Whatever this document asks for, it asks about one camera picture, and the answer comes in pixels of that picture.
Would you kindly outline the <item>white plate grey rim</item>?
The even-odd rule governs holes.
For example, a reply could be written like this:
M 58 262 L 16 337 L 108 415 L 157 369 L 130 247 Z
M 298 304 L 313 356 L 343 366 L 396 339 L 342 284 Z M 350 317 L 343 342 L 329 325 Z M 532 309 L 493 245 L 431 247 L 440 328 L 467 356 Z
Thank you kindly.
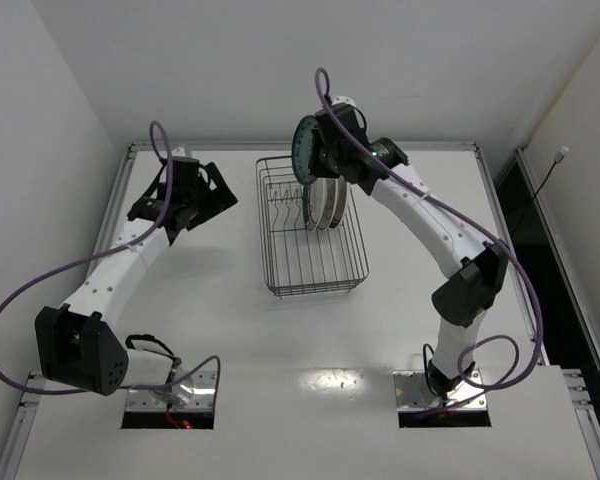
M 334 178 L 318 179 L 311 185 L 309 195 L 309 225 L 324 230 L 331 223 L 336 200 L 337 182 Z

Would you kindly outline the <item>blue floral green plate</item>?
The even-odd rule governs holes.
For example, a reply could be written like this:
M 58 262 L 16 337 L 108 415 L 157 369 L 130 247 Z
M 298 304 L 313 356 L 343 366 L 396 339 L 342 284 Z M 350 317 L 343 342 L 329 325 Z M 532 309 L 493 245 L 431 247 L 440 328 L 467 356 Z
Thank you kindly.
M 313 115 L 303 117 L 294 132 L 291 149 L 291 165 L 296 180 L 303 186 L 311 185 L 316 177 L 310 172 L 310 160 L 314 153 L 314 132 L 317 120 Z

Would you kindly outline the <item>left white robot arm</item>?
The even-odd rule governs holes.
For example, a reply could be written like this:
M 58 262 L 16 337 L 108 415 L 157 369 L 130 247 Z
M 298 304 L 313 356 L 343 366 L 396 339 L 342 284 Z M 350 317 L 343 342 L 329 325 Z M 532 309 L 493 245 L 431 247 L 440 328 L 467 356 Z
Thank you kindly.
M 190 231 L 238 202 L 216 164 L 173 160 L 173 174 L 157 175 L 130 208 L 114 244 L 60 307 L 35 319 L 43 376 L 108 396 L 121 387 L 169 391 L 183 373 L 165 348 L 138 349 L 121 340 L 116 324 L 152 263 L 182 231 Z

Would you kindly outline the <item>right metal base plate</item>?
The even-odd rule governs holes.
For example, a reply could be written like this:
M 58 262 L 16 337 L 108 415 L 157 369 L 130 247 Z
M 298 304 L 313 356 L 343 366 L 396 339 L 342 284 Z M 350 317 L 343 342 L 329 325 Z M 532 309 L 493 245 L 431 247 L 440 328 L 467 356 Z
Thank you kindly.
M 397 410 L 399 412 L 422 412 L 430 409 L 457 410 L 462 413 L 487 412 L 484 390 L 461 381 L 442 399 L 427 387 L 423 370 L 393 372 Z

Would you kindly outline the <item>green red rimmed plate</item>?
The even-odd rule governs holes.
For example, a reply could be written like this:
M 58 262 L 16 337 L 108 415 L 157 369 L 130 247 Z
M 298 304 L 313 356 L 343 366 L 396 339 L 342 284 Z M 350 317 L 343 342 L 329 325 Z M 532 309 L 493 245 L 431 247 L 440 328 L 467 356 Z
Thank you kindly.
M 330 229 L 335 229 L 341 224 L 348 207 L 350 191 L 349 183 L 343 177 L 341 177 L 338 179 L 337 187 L 337 200 L 334 204 L 333 215 L 329 224 Z
M 304 185 L 302 191 L 302 214 L 304 226 L 307 231 L 315 229 L 315 222 L 311 219 L 311 185 Z

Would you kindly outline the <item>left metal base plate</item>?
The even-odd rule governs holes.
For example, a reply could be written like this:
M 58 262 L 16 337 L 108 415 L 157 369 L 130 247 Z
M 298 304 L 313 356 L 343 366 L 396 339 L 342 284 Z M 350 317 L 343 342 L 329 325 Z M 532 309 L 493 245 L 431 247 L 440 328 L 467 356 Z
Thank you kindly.
M 201 371 L 175 386 L 171 393 L 129 390 L 125 411 L 158 413 L 170 405 L 175 413 L 208 413 L 212 410 L 217 374 Z

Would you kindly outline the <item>metal base plate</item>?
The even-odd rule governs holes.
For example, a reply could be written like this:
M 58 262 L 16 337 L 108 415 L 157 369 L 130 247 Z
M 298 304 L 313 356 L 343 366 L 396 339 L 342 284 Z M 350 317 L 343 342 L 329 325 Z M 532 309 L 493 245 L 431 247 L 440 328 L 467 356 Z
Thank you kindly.
M 423 370 L 393 372 L 397 410 L 399 412 L 422 412 L 430 409 L 457 410 L 462 413 L 487 412 L 484 390 L 461 381 L 442 399 L 427 387 Z
M 125 411 L 158 413 L 170 405 L 175 413 L 208 413 L 212 410 L 217 374 L 201 371 L 175 386 L 171 393 L 129 390 Z

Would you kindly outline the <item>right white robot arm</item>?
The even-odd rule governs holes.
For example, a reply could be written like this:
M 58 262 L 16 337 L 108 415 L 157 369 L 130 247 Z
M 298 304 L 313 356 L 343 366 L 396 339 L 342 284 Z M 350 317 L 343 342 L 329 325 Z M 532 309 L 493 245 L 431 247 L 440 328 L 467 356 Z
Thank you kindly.
M 354 106 L 338 103 L 331 112 L 320 110 L 313 117 L 310 174 L 340 176 L 359 186 L 415 235 L 446 279 L 432 295 L 440 327 L 426 374 L 432 394 L 444 399 L 475 365 L 470 349 L 502 289 L 508 260 L 483 234 L 435 206 L 408 156 L 393 141 L 369 141 Z

